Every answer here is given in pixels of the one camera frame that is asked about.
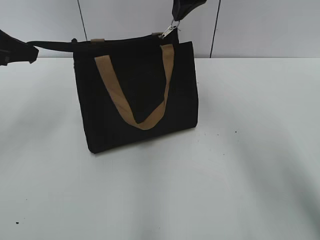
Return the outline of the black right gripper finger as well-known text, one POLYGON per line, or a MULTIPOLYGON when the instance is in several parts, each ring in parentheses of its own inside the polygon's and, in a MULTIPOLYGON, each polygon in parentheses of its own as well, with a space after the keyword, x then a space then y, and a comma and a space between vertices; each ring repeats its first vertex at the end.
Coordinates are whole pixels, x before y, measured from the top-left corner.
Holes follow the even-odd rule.
POLYGON ((205 4, 207 0, 174 0, 172 17, 174 20, 182 20, 195 8, 205 4))

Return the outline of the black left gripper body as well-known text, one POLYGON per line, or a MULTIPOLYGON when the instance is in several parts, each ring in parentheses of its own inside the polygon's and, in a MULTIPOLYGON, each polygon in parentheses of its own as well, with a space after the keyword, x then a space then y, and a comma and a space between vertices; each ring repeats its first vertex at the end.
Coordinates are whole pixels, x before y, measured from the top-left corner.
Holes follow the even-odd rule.
POLYGON ((7 66, 9 63, 29 62, 37 60, 39 50, 33 45, 11 37, 0 31, 0 65, 7 66))

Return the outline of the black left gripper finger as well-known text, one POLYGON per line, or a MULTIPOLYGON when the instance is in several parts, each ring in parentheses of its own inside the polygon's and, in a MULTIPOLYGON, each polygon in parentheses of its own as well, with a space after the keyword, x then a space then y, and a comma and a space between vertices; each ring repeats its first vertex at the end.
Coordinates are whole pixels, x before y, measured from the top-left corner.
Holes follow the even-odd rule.
POLYGON ((39 47, 46 50, 57 51, 57 52, 67 52, 72 53, 74 51, 75 40, 70 42, 60 42, 60 41, 29 41, 28 45, 39 47))

